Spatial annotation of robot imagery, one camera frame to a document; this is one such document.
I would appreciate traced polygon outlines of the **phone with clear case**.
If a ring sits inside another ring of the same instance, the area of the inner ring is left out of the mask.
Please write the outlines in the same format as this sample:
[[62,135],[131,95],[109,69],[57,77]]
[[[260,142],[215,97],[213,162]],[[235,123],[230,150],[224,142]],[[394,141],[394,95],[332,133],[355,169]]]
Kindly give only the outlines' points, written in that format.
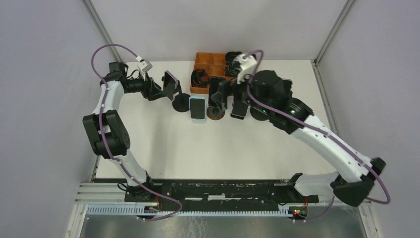
[[168,70],[164,72],[162,78],[163,81],[163,92],[169,100],[174,99],[174,94],[177,92],[179,80]]

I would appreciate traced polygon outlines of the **black round phone stand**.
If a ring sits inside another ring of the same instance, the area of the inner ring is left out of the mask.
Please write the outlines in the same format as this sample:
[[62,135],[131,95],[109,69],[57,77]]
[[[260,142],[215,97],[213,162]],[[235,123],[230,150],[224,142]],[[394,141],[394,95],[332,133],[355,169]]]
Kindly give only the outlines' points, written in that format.
[[191,97],[190,94],[183,93],[182,87],[180,84],[176,86],[176,89],[174,91],[174,94],[177,93],[177,95],[174,96],[172,101],[173,108],[180,113],[189,111],[189,99]]

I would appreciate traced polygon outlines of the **brown round phone stand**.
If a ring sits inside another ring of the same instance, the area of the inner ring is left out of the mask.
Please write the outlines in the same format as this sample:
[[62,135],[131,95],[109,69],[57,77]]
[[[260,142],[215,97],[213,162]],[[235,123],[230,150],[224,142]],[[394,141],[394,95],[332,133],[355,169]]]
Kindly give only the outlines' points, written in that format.
[[218,107],[208,106],[207,117],[211,120],[220,120],[224,117],[225,111]]

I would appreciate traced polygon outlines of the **phone with blue case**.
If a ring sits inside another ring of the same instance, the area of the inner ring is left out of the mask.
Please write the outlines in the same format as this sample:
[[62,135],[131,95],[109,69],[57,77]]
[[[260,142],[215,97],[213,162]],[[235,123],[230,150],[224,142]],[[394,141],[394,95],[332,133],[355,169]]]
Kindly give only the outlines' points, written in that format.
[[189,112],[193,123],[205,123],[207,121],[207,101],[202,96],[189,98]]

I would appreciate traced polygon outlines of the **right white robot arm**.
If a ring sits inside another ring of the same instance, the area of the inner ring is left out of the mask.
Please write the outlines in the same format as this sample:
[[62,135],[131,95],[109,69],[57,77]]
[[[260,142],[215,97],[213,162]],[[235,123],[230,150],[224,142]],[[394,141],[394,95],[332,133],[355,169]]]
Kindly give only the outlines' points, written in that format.
[[274,127],[299,139],[321,155],[335,169],[321,175],[297,173],[290,179],[286,196],[299,202],[308,196],[334,196],[353,207],[370,200],[375,184],[384,186],[380,174],[386,162],[356,151],[331,131],[303,101],[292,96],[292,81],[273,70],[247,74],[218,83],[210,98],[220,110],[226,109],[228,96],[263,115]]

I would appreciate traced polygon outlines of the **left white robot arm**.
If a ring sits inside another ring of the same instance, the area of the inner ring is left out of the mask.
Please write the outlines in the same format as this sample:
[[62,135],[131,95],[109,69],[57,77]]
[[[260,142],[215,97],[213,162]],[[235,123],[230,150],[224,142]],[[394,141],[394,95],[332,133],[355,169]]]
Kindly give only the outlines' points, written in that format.
[[148,172],[143,169],[130,151],[128,130],[118,113],[125,94],[141,93],[148,101],[165,97],[162,88],[147,73],[129,78],[128,66],[111,62],[109,73],[102,78],[101,95],[94,111],[84,116],[82,123],[93,152],[111,161],[126,179],[121,185],[129,199],[150,202],[162,197],[153,186]]

